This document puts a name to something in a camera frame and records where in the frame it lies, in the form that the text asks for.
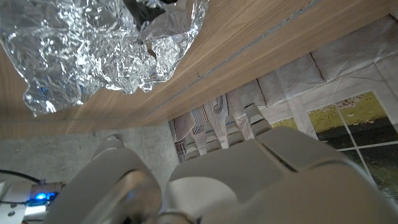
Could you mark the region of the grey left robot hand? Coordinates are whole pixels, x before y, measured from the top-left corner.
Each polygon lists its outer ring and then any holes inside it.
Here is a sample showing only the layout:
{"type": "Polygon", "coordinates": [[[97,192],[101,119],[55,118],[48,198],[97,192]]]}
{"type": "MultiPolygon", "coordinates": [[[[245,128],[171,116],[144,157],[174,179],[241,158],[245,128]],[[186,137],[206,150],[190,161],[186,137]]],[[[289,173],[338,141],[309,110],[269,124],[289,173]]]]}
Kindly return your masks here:
{"type": "Polygon", "coordinates": [[[61,191],[45,223],[396,223],[397,207],[360,166],[300,131],[244,108],[254,138],[226,119],[228,148],[206,132],[161,189],[140,158],[107,139],[61,191]]]}

